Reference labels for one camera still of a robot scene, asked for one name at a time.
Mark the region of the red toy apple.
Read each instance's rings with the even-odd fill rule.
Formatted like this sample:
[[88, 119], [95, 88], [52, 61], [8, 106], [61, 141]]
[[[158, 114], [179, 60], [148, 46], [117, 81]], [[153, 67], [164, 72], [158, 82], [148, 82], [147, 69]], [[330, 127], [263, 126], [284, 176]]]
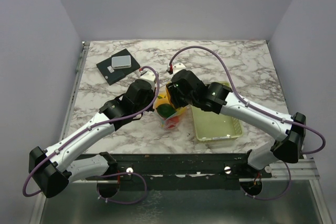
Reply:
[[178, 116], [167, 118], [165, 120], [165, 127], [167, 129], [172, 129], [172, 128], [176, 127], [179, 124], [179, 122], [180, 122], [180, 118]]

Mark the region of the yellow toy lemon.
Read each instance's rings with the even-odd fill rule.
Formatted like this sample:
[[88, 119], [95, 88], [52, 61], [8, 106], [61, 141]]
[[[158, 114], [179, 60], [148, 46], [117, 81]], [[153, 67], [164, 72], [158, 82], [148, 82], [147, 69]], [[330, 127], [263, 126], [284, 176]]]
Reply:
[[182, 108], [177, 108], [175, 109], [175, 113], [174, 116], [181, 116], [182, 114], [184, 114], [187, 110], [187, 107], [182, 107]]

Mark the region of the clear zip top bag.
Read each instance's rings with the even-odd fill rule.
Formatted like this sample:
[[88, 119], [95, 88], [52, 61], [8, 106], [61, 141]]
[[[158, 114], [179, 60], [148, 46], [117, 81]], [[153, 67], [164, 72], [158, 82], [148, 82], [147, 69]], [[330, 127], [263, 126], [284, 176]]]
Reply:
[[154, 114], [160, 120], [163, 129], [173, 129], [182, 120], [187, 107], [176, 109], [169, 101], [166, 85], [160, 88], [159, 94], [153, 104]]

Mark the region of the orange yellow toy mango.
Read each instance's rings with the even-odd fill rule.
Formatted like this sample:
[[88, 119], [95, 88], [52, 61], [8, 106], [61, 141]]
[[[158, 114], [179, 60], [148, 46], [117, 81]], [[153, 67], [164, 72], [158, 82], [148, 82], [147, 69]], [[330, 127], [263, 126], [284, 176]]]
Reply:
[[172, 102], [172, 93], [171, 93], [171, 91], [173, 90], [173, 88], [174, 88], [174, 85], [171, 82], [167, 83], [166, 86], [165, 86], [166, 98], [167, 98], [169, 104], [172, 107], [174, 107], [173, 102]]

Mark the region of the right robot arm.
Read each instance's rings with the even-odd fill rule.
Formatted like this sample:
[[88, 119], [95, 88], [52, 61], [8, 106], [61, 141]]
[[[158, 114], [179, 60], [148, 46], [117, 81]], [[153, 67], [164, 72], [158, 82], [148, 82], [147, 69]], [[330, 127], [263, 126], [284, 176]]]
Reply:
[[170, 103], [177, 109], [192, 105], [205, 112], [232, 116], [248, 123], [273, 138], [273, 141], [251, 150], [241, 164], [246, 177], [254, 177], [265, 166], [276, 161], [295, 164], [301, 155], [306, 123], [301, 113], [291, 116], [265, 107], [254, 109], [255, 103], [240, 99], [232, 88], [218, 82], [205, 84], [189, 70], [180, 70], [166, 85]]

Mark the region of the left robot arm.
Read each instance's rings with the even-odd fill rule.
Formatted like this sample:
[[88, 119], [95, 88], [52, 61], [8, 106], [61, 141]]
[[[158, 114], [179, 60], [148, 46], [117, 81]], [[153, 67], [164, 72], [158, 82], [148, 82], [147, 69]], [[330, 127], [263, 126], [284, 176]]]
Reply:
[[137, 79], [126, 93], [107, 101], [80, 129], [46, 149], [36, 147], [29, 153], [28, 177], [46, 198], [62, 192], [71, 182], [89, 177], [112, 178], [117, 161], [107, 152], [80, 159], [88, 148], [102, 138], [134, 121], [137, 115], [153, 109], [158, 81]]

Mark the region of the green toy fruit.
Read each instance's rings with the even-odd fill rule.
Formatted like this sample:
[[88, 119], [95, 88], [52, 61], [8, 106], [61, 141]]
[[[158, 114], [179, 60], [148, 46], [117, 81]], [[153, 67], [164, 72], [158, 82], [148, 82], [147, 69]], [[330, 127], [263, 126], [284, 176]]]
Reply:
[[156, 108], [157, 113], [162, 118], [169, 118], [175, 113], [175, 109], [170, 104], [162, 104]]

